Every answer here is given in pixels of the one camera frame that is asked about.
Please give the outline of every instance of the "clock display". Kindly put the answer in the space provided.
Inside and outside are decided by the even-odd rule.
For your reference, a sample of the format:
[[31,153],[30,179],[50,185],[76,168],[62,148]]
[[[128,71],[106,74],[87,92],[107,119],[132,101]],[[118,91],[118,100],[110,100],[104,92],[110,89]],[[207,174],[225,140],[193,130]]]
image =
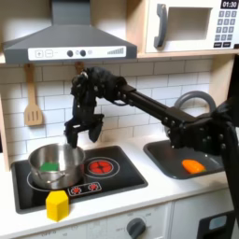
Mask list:
[[222,0],[221,8],[222,9],[237,9],[238,8],[238,0]]

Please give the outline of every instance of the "range hood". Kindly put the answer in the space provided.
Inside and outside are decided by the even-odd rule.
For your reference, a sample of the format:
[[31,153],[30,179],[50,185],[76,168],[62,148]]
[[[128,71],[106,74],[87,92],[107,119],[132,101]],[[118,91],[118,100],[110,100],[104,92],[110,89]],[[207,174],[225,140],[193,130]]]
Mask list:
[[6,63],[136,58],[135,45],[91,26],[90,0],[51,0],[51,12],[52,26],[4,43]]

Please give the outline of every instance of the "stove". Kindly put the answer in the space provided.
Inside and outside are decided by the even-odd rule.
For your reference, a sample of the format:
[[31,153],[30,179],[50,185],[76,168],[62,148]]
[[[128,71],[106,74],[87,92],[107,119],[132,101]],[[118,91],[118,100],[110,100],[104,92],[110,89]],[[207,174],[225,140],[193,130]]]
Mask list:
[[[120,147],[97,148],[85,153],[84,176],[75,186],[64,189],[70,204],[148,185]],[[46,208],[49,190],[41,189],[34,183],[28,161],[14,162],[12,177],[19,214]]]

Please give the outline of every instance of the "white countertop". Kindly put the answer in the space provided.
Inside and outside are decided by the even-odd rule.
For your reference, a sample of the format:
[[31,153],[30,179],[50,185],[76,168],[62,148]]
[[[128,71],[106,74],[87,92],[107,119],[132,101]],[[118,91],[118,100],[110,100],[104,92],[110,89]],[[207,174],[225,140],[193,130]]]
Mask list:
[[146,143],[166,139],[161,137],[142,137],[95,145],[95,148],[118,145],[148,182],[148,186],[102,198],[92,199],[71,205],[69,217],[56,223],[47,219],[46,210],[20,215],[15,211],[11,173],[5,173],[0,163],[0,238],[14,238],[26,234],[43,232],[84,222],[94,218],[114,215],[142,206],[160,204],[207,191],[228,187],[225,173],[200,176],[187,180],[176,180],[165,176],[154,162],[143,152]]

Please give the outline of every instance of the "sink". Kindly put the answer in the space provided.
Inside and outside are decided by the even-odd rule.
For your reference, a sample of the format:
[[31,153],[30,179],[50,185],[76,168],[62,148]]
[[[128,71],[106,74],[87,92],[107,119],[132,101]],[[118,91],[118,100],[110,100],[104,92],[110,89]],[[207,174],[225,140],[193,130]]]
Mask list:
[[[219,156],[206,155],[191,148],[172,149],[169,140],[149,143],[144,146],[144,151],[165,175],[175,179],[188,179],[224,171],[222,159]],[[191,175],[182,166],[182,161],[185,159],[200,162],[205,166],[206,171]]]

